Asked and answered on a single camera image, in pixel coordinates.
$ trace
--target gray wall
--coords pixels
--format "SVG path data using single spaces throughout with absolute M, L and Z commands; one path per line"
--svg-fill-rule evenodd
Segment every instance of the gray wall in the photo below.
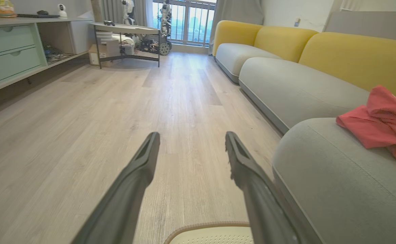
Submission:
M 396 40 L 396 12 L 333 12 L 325 31 Z
M 58 4 L 66 7 L 68 17 L 77 17 L 91 10 L 90 0 L 11 0 L 17 14 L 36 14 L 45 10 L 50 14 L 58 14 Z

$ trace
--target wheel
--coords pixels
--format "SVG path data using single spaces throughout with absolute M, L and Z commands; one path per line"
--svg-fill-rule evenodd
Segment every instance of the wheel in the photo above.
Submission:
M 159 45 L 159 51 L 160 54 L 163 56 L 168 55 L 168 53 L 170 52 L 170 45 L 168 43 L 161 43 Z

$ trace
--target beige perforated surface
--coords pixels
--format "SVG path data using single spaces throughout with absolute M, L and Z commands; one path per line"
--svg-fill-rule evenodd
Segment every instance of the beige perforated surface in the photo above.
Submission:
M 251 228 L 209 227 L 182 232 L 169 244 L 253 244 Z

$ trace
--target white humanoid robot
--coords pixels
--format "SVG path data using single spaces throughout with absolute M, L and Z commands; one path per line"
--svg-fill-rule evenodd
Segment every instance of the white humanoid robot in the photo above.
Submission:
M 133 8 L 135 3 L 133 0 L 120 0 L 122 3 L 122 23 L 125 25 L 134 25 L 135 20 L 133 16 Z
M 172 48 L 171 42 L 167 40 L 168 37 L 171 36 L 171 7 L 170 0 L 163 0 L 162 8 L 160 9 L 162 14 L 159 17 L 162 39 L 159 43 L 159 50 L 161 55 L 168 55 Z

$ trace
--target window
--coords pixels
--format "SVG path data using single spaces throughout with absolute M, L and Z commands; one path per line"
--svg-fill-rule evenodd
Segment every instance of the window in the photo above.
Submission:
M 153 27 L 160 28 L 163 0 L 153 0 Z M 171 36 L 174 43 L 208 46 L 216 0 L 170 0 Z

